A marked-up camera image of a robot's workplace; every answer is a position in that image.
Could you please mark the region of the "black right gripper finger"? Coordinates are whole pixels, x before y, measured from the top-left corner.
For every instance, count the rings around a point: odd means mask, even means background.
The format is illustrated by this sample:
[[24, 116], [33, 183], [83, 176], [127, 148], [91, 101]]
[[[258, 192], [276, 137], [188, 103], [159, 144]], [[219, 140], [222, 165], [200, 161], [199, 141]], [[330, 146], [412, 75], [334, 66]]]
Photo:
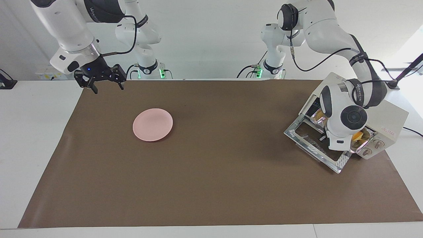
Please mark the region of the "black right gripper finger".
[[76, 70], [73, 73], [73, 77], [81, 88], [89, 88], [94, 94], [98, 94], [98, 89], [95, 86], [95, 78], [86, 76], [83, 71]]
[[124, 90], [124, 83], [127, 80], [127, 74], [121, 65], [115, 64], [112, 68], [112, 81], [117, 83], [121, 90]]

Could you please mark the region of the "sliced orange bread loaf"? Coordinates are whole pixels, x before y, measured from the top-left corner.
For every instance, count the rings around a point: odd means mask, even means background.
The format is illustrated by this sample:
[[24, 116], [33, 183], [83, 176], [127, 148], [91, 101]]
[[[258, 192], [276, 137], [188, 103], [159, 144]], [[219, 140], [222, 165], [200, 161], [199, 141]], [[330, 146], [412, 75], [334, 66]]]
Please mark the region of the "sliced orange bread loaf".
[[[325, 128], [327, 124], [328, 118], [324, 115], [321, 109], [317, 110], [312, 116], [311, 121], [313, 124], [320, 126], [321, 128]], [[362, 136], [364, 135], [364, 131], [359, 131], [352, 136], [352, 142], [361, 140]]]

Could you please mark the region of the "aluminium foil tray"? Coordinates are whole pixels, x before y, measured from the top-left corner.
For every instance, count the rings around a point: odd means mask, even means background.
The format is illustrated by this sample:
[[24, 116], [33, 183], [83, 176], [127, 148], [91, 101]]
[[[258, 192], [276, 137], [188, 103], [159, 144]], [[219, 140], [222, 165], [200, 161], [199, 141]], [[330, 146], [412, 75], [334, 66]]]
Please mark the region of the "aluminium foil tray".
[[[327, 132], [328, 132], [327, 124], [326, 124], [325, 128], [322, 128], [322, 129], [324, 131], [324, 134], [326, 134], [328, 139], [329, 139], [329, 136], [327, 134]], [[361, 140], [352, 142], [351, 140], [352, 140], [353, 135], [350, 138], [350, 143], [349, 143], [350, 148], [349, 148], [348, 151], [351, 154], [358, 154], [358, 152], [361, 151], [361, 149], [363, 149], [375, 135], [375, 132], [372, 131], [371, 129], [367, 128], [367, 127], [363, 127], [360, 131], [364, 131], [364, 135], [362, 136]]]

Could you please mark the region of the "foil-lined glass oven door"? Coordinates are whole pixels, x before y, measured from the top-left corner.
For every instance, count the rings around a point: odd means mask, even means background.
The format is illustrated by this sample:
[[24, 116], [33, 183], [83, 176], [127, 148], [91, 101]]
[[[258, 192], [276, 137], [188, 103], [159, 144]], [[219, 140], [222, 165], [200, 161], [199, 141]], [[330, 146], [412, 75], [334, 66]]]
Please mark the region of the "foil-lined glass oven door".
[[332, 153], [337, 152], [338, 155], [331, 156], [329, 145], [319, 140], [323, 137], [322, 133], [322, 128], [314, 125], [310, 117], [302, 113], [284, 131], [284, 134], [304, 152], [339, 174], [352, 157], [352, 153], [348, 150], [332, 151]]

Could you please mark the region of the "cream white toaster oven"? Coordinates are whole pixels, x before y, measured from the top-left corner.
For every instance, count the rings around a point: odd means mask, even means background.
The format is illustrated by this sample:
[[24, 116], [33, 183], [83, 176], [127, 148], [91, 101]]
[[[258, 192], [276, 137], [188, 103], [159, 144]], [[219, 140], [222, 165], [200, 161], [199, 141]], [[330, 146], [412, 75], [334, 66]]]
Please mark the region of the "cream white toaster oven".
[[[333, 83], [346, 83], [346, 81], [345, 78], [331, 72], [311, 93], [300, 113], [307, 115], [311, 119], [311, 115], [320, 108], [319, 95], [323, 87]], [[396, 143], [408, 117], [408, 112], [384, 99], [378, 106], [367, 109], [366, 113], [368, 116], [366, 127], [375, 132], [374, 137], [365, 146], [365, 148], [372, 150], [372, 156], [370, 157], [372, 158]], [[384, 141], [385, 148], [375, 150], [373, 147], [373, 140], [375, 139]], [[328, 140], [322, 143], [329, 145]], [[337, 152], [332, 153], [332, 151], [330, 151], [331, 156], [338, 155]]]

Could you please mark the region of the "white power strip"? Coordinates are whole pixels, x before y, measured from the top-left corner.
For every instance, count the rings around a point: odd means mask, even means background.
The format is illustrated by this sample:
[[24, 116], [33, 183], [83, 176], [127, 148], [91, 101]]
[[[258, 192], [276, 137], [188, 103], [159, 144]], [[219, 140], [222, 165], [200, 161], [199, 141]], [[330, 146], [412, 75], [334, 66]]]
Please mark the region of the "white power strip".
[[38, 67], [36, 72], [36, 76], [39, 80], [68, 80], [68, 76], [59, 72], [56, 68], [51, 65]]

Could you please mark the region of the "pink round plate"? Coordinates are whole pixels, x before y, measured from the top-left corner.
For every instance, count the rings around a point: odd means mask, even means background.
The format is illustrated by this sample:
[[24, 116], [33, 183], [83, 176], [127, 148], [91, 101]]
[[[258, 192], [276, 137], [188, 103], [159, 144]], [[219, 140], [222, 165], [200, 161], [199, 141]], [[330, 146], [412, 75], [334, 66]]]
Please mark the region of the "pink round plate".
[[146, 142], [155, 142], [165, 138], [173, 128], [173, 117], [160, 108], [144, 110], [133, 122], [134, 135]]

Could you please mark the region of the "black clamp base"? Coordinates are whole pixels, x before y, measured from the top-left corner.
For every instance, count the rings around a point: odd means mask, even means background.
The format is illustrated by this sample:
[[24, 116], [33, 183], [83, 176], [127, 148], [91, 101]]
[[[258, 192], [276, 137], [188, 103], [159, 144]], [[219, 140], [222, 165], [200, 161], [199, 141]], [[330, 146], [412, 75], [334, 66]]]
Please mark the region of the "black clamp base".
[[17, 82], [17, 80], [13, 79], [6, 71], [0, 68], [0, 90], [11, 90]]

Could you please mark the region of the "brown paper table mat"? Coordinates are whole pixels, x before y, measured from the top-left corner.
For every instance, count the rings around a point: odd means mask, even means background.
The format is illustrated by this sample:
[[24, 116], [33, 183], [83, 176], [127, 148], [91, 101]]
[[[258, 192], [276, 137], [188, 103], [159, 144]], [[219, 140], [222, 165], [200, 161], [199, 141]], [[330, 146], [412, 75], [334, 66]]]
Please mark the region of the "brown paper table mat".
[[[84, 89], [20, 228], [423, 221], [386, 152], [340, 174], [284, 135], [319, 80], [129, 81]], [[163, 139], [133, 133], [144, 110]]]

